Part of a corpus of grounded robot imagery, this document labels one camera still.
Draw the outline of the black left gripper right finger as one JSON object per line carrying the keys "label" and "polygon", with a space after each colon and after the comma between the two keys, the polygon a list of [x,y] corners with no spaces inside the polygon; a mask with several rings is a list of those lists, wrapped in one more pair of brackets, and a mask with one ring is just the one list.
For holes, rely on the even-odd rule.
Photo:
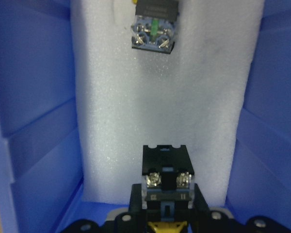
{"label": "black left gripper right finger", "polygon": [[198,186],[194,184],[194,201],[189,220],[191,233],[231,233],[232,213],[224,207],[209,207]]}

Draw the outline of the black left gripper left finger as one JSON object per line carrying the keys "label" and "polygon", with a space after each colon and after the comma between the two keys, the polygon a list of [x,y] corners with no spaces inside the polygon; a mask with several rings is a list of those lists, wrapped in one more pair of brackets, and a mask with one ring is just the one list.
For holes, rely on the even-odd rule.
{"label": "black left gripper left finger", "polygon": [[112,221],[106,221],[107,233],[146,233],[146,212],[142,208],[142,186],[133,184],[127,211],[117,214]]}

